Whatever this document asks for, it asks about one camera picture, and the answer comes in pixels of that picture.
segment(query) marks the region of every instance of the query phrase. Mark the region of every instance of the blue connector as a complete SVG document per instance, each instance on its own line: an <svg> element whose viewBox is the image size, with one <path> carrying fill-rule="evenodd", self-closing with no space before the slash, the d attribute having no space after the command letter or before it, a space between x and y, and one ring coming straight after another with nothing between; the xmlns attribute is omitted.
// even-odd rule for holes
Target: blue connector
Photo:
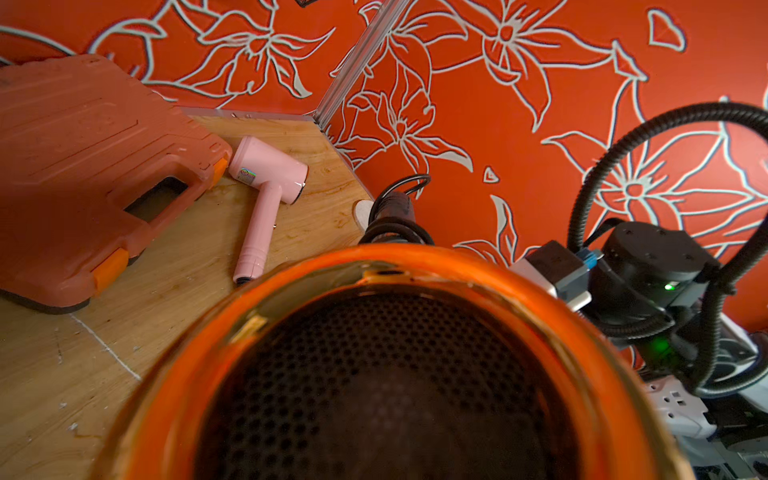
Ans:
<svg viewBox="0 0 768 480"><path fill-rule="evenodd" d="M576 253L576 257L584 262L589 270L592 270L598 265L598 260L603 257L603 253L600 250L589 250L588 248L582 248Z"/></svg>

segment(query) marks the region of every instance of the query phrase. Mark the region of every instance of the pink hair dryer handle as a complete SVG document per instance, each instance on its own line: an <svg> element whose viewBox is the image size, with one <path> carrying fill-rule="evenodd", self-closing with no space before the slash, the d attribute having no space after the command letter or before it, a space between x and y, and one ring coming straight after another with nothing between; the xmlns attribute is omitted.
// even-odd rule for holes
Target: pink hair dryer handle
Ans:
<svg viewBox="0 0 768 480"><path fill-rule="evenodd" d="M258 138L243 137L232 157L230 174L235 180L258 188L259 197L232 277L235 283L257 278L264 272L277 208L280 201L292 204L299 198L307 170L305 164Z"/></svg>
<svg viewBox="0 0 768 480"><path fill-rule="evenodd" d="M266 255L270 251L272 231L277 219L277 209L280 207L280 197L283 189L279 183L268 181L259 186L259 197L250 217L248 231L240 250L235 274L232 279L237 282L240 278L248 280L264 273Z"/></svg>

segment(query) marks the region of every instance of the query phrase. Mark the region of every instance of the black flexible hose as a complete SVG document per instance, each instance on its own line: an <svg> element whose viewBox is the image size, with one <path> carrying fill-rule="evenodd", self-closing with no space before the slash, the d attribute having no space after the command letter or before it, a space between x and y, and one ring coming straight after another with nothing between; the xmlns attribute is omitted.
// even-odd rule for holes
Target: black flexible hose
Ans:
<svg viewBox="0 0 768 480"><path fill-rule="evenodd" d="M692 393L700 390L712 376L720 348L720 313L729 295L736 292L736 282L768 253L768 217L757 227L749 240L717 274L701 300L701 341L693 372L688 380Z"/></svg>
<svg viewBox="0 0 768 480"><path fill-rule="evenodd" d="M768 335L762 332L754 333L752 340L759 347L760 357L749 369L729 379L708 386L700 386L692 393L702 399L715 399L751 387L768 376Z"/></svg>
<svg viewBox="0 0 768 480"><path fill-rule="evenodd" d="M671 128L700 121L729 121L747 127L768 142L768 113L753 105L738 103L706 103L676 108L638 125L611 145L589 172L578 193L568 225L568 249L577 253L584 246L587 218L598 190L622 158L643 142Z"/></svg>
<svg viewBox="0 0 768 480"><path fill-rule="evenodd" d="M673 326L673 323L668 323L664 318L658 316L652 316L640 322L632 323L631 325L611 325L610 323L603 322L597 319L595 316L589 316L590 321L600 331L608 337L615 339L644 339L649 336L662 333Z"/></svg>
<svg viewBox="0 0 768 480"><path fill-rule="evenodd" d="M738 103L705 103L677 108L661 114L637 126L613 144L587 176L581 186L568 225L568 249L576 253L584 245L587 226L594 198L611 170L622 158L652 137L685 124L701 121L728 121L755 131L768 142L768 112L753 105ZM720 346L720 313L727 295L735 291L735 283L752 268L768 251L768 217L757 227L752 237L741 247L736 256L710 281L704 292L701 307L701 341L694 369L687 380L691 392L702 391L712 376ZM755 381L760 370L751 369L718 386L720 395L735 392L735 387Z"/></svg>

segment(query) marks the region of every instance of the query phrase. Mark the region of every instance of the orange tool case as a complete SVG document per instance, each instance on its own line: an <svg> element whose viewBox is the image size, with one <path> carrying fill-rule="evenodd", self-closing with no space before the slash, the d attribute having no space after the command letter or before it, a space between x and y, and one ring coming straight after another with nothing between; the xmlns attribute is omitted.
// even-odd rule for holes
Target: orange tool case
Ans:
<svg viewBox="0 0 768 480"><path fill-rule="evenodd" d="M0 290L88 304L221 178L232 149L97 55L0 68Z"/></svg>

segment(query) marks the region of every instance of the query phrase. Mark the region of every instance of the floral wallpaper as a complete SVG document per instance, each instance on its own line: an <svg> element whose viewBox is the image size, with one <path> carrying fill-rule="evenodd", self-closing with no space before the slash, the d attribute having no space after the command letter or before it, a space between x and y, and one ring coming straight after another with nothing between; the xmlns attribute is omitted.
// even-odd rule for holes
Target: floral wallpaper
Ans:
<svg viewBox="0 0 768 480"><path fill-rule="evenodd" d="M671 108L768 108L758 0L415 0L326 127L373 194L430 173L419 222L443 246L508 266L564 242L578 189L622 134ZM768 211L768 147L693 124L616 166L589 229L620 217L684 229L728 260ZM726 312L768 326L768 260Z"/></svg>
<svg viewBox="0 0 768 480"><path fill-rule="evenodd" d="M182 106L309 114L381 4L3 2L0 65L97 53Z"/></svg>

